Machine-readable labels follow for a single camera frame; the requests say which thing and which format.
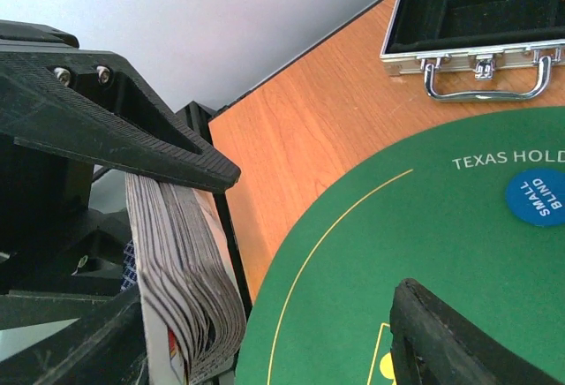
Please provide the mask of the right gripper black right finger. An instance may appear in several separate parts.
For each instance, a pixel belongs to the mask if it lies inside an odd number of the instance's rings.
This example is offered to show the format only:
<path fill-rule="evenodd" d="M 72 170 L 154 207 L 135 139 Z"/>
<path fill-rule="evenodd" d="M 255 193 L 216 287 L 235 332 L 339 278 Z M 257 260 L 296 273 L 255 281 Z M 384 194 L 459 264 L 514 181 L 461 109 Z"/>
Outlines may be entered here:
<path fill-rule="evenodd" d="M 395 287 L 390 331 L 398 384 L 560 383 L 412 278 Z"/>

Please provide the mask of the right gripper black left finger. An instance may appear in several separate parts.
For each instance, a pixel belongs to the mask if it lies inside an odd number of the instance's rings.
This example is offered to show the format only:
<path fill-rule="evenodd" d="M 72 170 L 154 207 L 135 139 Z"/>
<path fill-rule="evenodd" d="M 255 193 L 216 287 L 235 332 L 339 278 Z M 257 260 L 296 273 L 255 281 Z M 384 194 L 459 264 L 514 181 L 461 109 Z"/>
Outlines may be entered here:
<path fill-rule="evenodd" d="M 139 289 L 133 286 L 1 362 L 2 384 L 147 384 Z"/>

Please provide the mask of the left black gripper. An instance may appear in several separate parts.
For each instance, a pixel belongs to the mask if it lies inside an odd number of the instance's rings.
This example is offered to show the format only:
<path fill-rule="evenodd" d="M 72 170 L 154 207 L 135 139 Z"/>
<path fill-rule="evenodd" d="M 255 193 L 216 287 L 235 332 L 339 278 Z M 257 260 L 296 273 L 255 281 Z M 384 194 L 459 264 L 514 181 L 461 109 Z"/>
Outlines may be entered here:
<path fill-rule="evenodd" d="M 94 165 L 222 193 L 239 167 L 185 125 L 118 54 L 1 51 L 2 328 L 52 322 L 50 291 L 115 296 L 114 279 L 72 276 L 82 255 L 118 260 L 122 215 L 88 209 Z"/>

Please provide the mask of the deck of playing cards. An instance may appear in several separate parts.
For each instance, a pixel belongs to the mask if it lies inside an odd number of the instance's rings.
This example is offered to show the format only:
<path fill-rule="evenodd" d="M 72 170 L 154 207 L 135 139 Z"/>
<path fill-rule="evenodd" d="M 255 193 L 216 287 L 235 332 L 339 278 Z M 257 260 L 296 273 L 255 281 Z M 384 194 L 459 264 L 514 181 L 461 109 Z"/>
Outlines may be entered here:
<path fill-rule="evenodd" d="M 128 173 L 126 206 L 152 384 L 201 384 L 232 363 L 246 315 L 207 192 Z"/>

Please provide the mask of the blue small blind button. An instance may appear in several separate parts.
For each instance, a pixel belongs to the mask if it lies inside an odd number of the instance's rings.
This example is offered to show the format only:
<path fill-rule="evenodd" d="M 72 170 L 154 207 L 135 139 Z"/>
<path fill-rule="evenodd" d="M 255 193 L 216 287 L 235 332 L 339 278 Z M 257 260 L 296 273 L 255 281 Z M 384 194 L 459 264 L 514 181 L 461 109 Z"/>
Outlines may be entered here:
<path fill-rule="evenodd" d="M 536 168 L 520 172 L 505 190 L 510 211 L 520 220 L 539 227 L 564 224 L 564 173 Z"/>

